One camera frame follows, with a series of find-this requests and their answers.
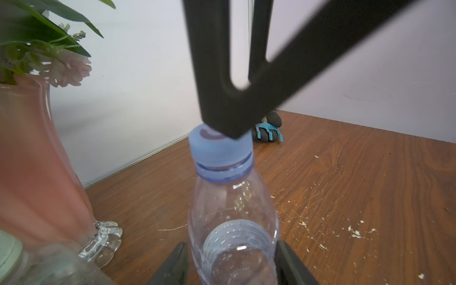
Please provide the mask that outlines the blue label water bottle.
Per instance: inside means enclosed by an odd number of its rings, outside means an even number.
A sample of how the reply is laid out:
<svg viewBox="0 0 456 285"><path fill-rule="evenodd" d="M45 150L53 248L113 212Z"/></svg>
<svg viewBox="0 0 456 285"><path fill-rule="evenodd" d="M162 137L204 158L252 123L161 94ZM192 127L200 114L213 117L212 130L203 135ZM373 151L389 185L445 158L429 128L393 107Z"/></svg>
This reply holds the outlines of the blue label water bottle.
<svg viewBox="0 0 456 285"><path fill-rule="evenodd" d="M254 168L254 151L225 167L195 163L197 179L188 233L205 285L275 285L278 213Z"/></svg>

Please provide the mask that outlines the teal print clear bottle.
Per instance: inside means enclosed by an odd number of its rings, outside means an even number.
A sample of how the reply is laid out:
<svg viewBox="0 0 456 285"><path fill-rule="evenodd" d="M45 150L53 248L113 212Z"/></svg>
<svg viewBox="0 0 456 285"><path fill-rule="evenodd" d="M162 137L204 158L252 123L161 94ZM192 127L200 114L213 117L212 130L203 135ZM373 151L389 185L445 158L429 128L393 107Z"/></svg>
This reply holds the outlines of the teal print clear bottle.
<svg viewBox="0 0 456 285"><path fill-rule="evenodd" d="M23 271L14 285L113 285L91 262L56 243L36 251L24 246Z"/></svg>

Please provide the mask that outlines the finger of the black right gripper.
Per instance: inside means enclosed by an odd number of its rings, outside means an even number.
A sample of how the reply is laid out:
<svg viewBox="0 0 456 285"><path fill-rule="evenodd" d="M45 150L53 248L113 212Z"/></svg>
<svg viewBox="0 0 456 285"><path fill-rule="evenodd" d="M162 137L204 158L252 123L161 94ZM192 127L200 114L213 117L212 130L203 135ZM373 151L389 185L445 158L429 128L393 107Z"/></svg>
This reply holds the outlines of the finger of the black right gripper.
<svg viewBox="0 0 456 285"><path fill-rule="evenodd" d="M346 52L411 5L410 1L328 1L268 61L248 88L230 78L229 1L184 1L201 117L239 138Z"/></svg>
<svg viewBox="0 0 456 285"><path fill-rule="evenodd" d="M266 53L273 0L254 1L249 54L248 79L253 82L268 65Z"/></svg>

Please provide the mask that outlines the blue bottle cap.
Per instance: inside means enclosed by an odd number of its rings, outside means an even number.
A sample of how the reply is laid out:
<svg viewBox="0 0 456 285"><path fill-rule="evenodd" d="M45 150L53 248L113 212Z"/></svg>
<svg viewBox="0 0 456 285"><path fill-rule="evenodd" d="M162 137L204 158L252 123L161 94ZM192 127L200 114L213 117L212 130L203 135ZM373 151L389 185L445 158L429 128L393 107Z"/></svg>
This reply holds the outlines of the blue bottle cap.
<svg viewBox="0 0 456 285"><path fill-rule="evenodd" d="M201 124L191 131L188 139L194 161L205 167L236 165L253 153L253 141L248 133L232 139Z"/></svg>

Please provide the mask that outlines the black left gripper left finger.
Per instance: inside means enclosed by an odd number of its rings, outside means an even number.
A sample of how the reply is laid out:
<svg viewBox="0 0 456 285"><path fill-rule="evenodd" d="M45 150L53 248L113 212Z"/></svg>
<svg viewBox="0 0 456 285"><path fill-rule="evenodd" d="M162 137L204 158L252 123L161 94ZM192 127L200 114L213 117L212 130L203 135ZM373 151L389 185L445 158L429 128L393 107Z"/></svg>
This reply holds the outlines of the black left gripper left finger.
<svg viewBox="0 0 456 285"><path fill-rule="evenodd" d="M147 285L186 285L188 272L188 245L180 242L147 282Z"/></svg>

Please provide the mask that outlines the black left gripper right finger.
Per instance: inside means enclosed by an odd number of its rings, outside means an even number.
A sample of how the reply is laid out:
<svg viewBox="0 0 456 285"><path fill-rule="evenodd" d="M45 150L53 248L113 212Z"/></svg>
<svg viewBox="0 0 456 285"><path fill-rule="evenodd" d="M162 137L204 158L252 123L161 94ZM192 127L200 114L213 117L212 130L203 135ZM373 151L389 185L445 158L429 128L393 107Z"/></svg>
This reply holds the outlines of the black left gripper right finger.
<svg viewBox="0 0 456 285"><path fill-rule="evenodd" d="M285 241L278 241L274 262L279 285L319 285L297 254Z"/></svg>

